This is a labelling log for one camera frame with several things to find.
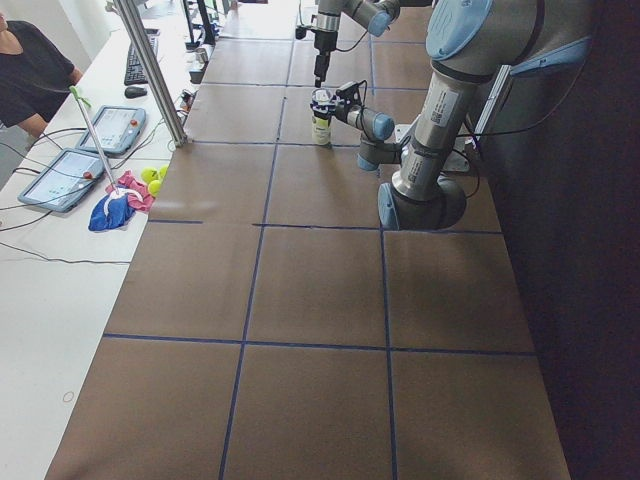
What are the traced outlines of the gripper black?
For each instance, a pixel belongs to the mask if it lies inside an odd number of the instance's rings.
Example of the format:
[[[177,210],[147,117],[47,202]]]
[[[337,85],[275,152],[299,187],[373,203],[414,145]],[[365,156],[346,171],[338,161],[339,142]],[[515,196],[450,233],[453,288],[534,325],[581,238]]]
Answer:
[[[334,117],[339,121],[346,121],[349,102],[345,99],[334,98],[334,94],[329,89],[318,88],[312,92],[310,108],[314,117]]]
[[[316,88],[320,88],[323,82],[326,81],[330,65],[330,53],[337,48],[338,32],[316,28],[314,34],[314,48],[320,53],[315,57],[314,85]]]

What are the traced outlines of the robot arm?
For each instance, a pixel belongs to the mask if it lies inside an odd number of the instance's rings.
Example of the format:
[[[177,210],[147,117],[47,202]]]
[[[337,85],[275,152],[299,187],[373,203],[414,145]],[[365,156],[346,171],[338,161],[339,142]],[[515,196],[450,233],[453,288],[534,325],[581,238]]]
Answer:
[[[337,50],[338,33],[342,15],[346,15],[364,31],[380,37],[396,21],[403,8],[432,7],[435,1],[366,1],[321,0],[317,13],[307,27],[314,34],[317,51],[314,63],[314,85],[320,88],[326,81],[331,54]]]
[[[359,85],[348,82],[335,92],[322,84],[336,49],[342,16],[368,33],[382,35],[399,17],[401,1],[321,1],[314,24],[318,51],[316,90],[311,107],[361,132],[358,165],[374,170],[397,164],[390,182],[380,186],[378,211],[388,230],[437,230],[456,224],[466,196],[442,175],[478,87],[503,65],[512,75],[557,71],[583,61],[591,43],[593,1],[438,1],[426,35],[432,78],[421,113],[397,143],[388,139],[393,119],[365,107]]]

